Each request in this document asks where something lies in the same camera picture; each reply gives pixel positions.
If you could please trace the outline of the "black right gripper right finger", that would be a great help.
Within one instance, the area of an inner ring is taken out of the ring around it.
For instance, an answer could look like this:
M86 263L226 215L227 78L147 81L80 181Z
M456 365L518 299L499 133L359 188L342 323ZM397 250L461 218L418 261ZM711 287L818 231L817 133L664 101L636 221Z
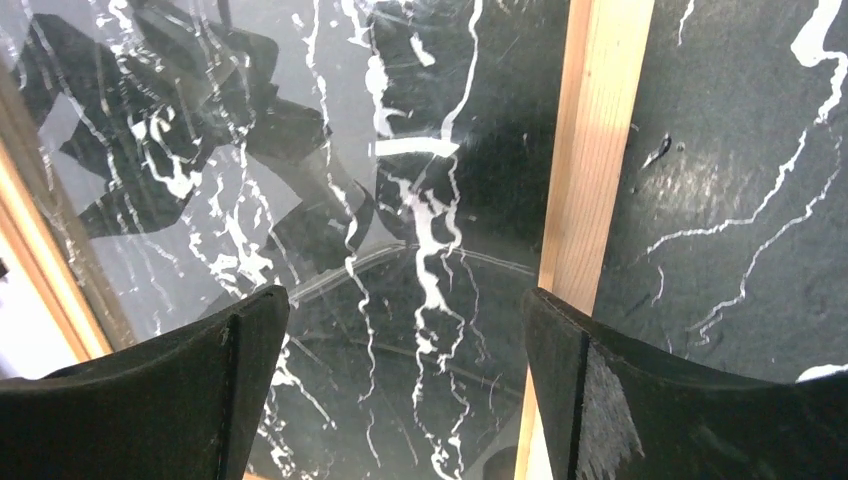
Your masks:
M845 374L773 383L719 371L540 288L522 312L555 478L846 477Z

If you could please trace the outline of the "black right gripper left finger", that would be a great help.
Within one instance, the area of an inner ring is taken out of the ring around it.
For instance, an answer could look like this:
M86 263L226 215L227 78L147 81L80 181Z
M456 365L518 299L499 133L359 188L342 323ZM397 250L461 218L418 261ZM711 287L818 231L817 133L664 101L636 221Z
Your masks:
M278 285L169 333L1 384L5 479L239 479L289 302Z

